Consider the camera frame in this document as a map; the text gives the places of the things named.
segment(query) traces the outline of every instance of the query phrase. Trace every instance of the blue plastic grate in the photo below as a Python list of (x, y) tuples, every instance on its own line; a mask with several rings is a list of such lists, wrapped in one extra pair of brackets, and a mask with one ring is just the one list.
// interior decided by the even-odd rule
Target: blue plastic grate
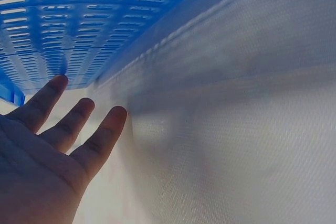
[(0, 97), (22, 104), (56, 74), (85, 88), (182, 0), (0, 0)]

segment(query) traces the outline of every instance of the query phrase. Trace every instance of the fingertip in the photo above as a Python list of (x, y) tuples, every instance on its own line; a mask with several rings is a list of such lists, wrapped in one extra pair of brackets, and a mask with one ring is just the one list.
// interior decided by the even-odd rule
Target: fingertip
[(80, 104), (83, 104), (85, 107), (90, 108), (91, 110), (94, 110), (95, 108), (95, 102), (92, 101), (90, 98), (82, 98), (79, 100)]
[(122, 121), (126, 121), (128, 115), (127, 110), (122, 106), (115, 106), (111, 109), (110, 113), (115, 115)]
[(54, 76), (51, 81), (56, 82), (56, 83), (60, 83), (60, 84), (64, 84), (64, 85), (68, 85), (68, 83), (69, 83), (68, 77), (63, 75), (63, 74), (58, 74), (58, 75)]
[(127, 118), (127, 111), (121, 106), (114, 107), (107, 114), (106, 118), (102, 122), (102, 125), (109, 129), (114, 129), (117, 132), (121, 132)]

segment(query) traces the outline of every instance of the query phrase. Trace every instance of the hand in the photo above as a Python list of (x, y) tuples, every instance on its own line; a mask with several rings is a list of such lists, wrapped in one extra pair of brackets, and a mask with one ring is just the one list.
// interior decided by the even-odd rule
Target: hand
[(66, 88), (56, 76), (24, 106), (0, 115), (0, 223), (72, 223), (89, 182), (109, 157), (127, 117), (113, 108), (69, 156), (95, 104), (82, 99), (53, 128), (36, 135)]

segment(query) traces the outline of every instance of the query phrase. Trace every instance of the finger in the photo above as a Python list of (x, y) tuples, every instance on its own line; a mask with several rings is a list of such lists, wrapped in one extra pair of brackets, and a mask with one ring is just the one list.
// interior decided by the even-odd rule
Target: finger
[(41, 133), (40, 137), (58, 151), (67, 152), (76, 141), (94, 107), (95, 103), (91, 99), (81, 99), (59, 123)]
[(110, 156), (126, 118), (127, 111), (123, 107), (114, 107), (92, 137), (70, 154), (84, 168), (89, 180), (93, 179)]
[(66, 76), (55, 76), (25, 105), (17, 108), (6, 117), (24, 124), (36, 133), (47, 120), (51, 110), (68, 84)]

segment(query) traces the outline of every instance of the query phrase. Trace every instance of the white mesh fabric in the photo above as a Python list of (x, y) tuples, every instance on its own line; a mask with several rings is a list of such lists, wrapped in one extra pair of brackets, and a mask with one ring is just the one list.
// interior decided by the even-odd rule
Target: white mesh fabric
[(182, 7), (89, 89), (130, 118), (80, 223), (335, 223), (335, 0)]

